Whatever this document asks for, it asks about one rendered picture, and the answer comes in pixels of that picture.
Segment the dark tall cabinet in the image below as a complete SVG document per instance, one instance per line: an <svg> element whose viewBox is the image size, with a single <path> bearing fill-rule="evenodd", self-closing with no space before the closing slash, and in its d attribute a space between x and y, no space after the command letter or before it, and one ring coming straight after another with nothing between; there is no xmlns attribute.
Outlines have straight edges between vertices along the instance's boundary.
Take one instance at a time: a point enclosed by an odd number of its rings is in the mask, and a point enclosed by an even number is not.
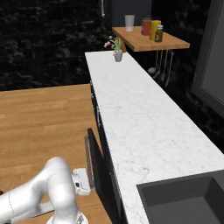
<svg viewBox="0 0 224 224"><path fill-rule="evenodd" d="M98 4L100 19L107 27L124 27L126 15L134 15L134 26L140 26L142 17L151 15L152 0L98 0Z"/></svg>

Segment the black counter cabinets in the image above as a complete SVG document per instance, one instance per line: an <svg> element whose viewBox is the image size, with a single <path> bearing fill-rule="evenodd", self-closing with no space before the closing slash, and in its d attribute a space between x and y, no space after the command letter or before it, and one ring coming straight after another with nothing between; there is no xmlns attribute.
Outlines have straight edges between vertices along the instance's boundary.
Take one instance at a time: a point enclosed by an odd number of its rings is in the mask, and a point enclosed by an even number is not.
<svg viewBox="0 0 224 224"><path fill-rule="evenodd" d="M91 88L91 100L92 100L92 106L93 106L93 111L94 111L94 117L95 117L98 134L99 134L99 138L100 138L100 142L101 142L100 151L101 151L101 154L105 161L105 164L107 166L109 175L111 177L112 186L113 186L114 194L115 194L115 201L116 201L118 213L120 216L120 222L121 222L121 224L129 224L127 222L126 214L123 209L123 201L120 196L119 189L118 189L118 186L116 183L116 177L114 174L114 166L112 164L112 159L111 159L110 152L109 152L109 146L108 146L107 138L105 136L105 131L104 131L103 124L102 124L100 110L98 108L97 100L95 97L95 91L94 91L93 84L90 84L90 88Z"/></svg>

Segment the hanging metal turner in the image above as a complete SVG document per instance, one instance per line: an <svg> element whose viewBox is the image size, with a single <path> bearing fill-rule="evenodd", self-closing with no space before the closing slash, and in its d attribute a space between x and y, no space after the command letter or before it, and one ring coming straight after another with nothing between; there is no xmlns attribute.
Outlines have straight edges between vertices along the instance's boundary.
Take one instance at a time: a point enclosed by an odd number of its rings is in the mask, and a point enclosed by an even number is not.
<svg viewBox="0 0 224 224"><path fill-rule="evenodd" d="M168 71L168 75L167 75L167 77L166 77L165 84L164 84L164 86L165 86L165 87L167 87L167 86L168 86L169 81L170 81L171 70L172 70L172 61L173 61L173 56L174 56L174 51L173 51L173 50L171 50L171 59L170 59L169 71Z"/></svg>

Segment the olive oil bottle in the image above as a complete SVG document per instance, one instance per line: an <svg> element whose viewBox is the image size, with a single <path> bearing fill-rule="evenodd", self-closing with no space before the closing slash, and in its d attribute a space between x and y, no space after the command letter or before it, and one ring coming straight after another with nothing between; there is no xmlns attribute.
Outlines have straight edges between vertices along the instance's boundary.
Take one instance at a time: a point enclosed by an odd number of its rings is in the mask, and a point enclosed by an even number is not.
<svg viewBox="0 0 224 224"><path fill-rule="evenodd" d="M159 24L155 33L155 41L160 43L163 40L163 26Z"/></svg>

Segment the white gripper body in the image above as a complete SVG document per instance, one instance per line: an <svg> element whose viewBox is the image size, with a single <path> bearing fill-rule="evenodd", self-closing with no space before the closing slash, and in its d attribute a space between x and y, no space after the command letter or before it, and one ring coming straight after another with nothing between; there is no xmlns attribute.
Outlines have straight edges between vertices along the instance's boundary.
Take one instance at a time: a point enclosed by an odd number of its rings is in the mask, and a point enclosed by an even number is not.
<svg viewBox="0 0 224 224"><path fill-rule="evenodd" d="M88 174L85 168L78 170L80 176L80 195L89 195L91 192L90 184L88 181Z"/></svg>

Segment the yellow bottle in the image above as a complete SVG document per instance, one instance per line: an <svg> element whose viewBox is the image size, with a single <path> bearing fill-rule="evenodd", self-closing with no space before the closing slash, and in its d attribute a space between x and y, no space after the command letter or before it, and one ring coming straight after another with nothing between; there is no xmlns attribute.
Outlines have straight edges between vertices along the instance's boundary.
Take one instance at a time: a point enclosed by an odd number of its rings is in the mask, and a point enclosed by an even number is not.
<svg viewBox="0 0 224 224"><path fill-rule="evenodd" d="M150 40L153 40L155 38L157 27L159 25L161 25L161 21L160 20L152 20L150 22Z"/></svg>

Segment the hanging metal ladle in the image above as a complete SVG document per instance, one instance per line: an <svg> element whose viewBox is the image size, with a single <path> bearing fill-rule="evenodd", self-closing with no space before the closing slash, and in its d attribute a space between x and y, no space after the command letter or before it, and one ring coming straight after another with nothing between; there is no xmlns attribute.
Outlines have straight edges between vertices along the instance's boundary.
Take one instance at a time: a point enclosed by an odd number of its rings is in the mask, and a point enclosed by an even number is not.
<svg viewBox="0 0 224 224"><path fill-rule="evenodd" d="M157 64L158 64L158 52L159 52L159 51L157 51L157 53L156 53L156 61L155 61L155 66L154 66L154 67L150 67L150 68L148 69L148 73L149 73L149 74L154 74L154 73L157 71Z"/></svg>

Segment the dark grey sink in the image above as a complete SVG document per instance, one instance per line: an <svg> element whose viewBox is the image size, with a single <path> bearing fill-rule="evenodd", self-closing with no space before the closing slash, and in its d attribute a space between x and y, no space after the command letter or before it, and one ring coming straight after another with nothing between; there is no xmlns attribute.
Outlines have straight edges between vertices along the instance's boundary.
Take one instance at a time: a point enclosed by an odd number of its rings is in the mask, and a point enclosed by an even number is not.
<svg viewBox="0 0 224 224"><path fill-rule="evenodd" d="M224 170L136 187L148 224L224 224Z"/></svg>

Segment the wooden wall shelf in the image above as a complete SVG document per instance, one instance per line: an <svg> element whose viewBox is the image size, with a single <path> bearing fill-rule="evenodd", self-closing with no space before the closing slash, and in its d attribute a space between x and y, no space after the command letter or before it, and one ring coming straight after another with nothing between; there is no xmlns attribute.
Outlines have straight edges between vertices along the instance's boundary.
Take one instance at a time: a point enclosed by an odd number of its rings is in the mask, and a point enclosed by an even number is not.
<svg viewBox="0 0 224 224"><path fill-rule="evenodd" d="M112 32L122 40L133 52L147 52L158 50L188 49L190 44L168 33L163 34L161 43L150 40L141 34L141 27L134 26L133 31L126 31L125 27L113 27Z"/></svg>

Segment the clear drinking glass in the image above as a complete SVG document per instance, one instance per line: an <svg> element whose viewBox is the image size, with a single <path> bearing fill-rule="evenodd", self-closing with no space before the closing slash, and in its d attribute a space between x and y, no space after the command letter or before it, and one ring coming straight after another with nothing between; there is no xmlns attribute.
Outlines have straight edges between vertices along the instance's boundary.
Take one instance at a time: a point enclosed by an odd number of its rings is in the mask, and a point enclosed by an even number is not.
<svg viewBox="0 0 224 224"><path fill-rule="evenodd" d="M127 32L133 31L134 22L135 22L134 15L126 15L125 16L125 27L126 27Z"/></svg>

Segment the red jar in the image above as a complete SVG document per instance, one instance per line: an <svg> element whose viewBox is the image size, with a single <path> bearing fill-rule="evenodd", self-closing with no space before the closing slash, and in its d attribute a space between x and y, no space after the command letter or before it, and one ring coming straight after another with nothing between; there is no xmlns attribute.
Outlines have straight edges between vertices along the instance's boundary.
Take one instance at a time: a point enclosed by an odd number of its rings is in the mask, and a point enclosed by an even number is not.
<svg viewBox="0 0 224 224"><path fill-rule="evenodd" d="M151 17L142 18L142 30L141 33L144 36L149 36L151 34Z"/></svg>

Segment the black dishwasher door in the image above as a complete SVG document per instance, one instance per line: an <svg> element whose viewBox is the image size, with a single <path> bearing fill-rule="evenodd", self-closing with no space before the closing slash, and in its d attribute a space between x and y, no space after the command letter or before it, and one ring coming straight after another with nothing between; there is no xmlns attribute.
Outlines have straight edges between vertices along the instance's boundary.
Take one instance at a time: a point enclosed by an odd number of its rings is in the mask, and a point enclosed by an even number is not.
<svg viewBox="0 0 224 224"><path fill-rule="evenodd" d="M92 159L95 190L112 224L121 224L111 177L95 139L94 132L88 129L87 136Z"/></svg>

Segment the hanging metal spoon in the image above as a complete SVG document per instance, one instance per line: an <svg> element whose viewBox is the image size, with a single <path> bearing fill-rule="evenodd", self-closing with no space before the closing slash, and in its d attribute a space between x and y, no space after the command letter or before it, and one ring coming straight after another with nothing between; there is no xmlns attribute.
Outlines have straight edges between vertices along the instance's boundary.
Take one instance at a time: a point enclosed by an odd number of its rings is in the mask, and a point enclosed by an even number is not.
<svg viewBox="0 0 224 224"><path fill-rule="evenodd" d="M169 50L166 50L166 54L165 54L164 71L163 71L163 73L162 73L162 75L161 75L161 81L164 81L164 80L165 80L165 69L166 69L166 62L167 62L168 51L169 51Z"/></svg>

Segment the dark window frame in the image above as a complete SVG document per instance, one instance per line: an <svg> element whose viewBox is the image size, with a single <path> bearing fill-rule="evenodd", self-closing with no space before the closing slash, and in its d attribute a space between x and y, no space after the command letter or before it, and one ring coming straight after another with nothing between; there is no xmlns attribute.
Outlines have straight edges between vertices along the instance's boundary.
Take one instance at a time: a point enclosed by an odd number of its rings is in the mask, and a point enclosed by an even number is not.
<svg viewBox="0 0 224 224"><path fill-rule="evenodd" d="M211 0L192 92L224 118L224 0Z"/></svg>

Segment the grey vase with pink flowers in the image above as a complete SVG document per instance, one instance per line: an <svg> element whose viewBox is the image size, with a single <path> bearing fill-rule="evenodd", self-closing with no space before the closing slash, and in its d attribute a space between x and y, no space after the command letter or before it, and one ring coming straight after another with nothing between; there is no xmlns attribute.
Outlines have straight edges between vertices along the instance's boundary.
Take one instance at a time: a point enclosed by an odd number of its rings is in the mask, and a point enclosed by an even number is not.
<svg viewBox="0 0 224 224"><path fill-rule="evenodd" d="M116 62L121 62L123 57L122 41L118 37L108 37L108 41L104 43L104 47L110 47L114 52L113 56Z"/></svg>

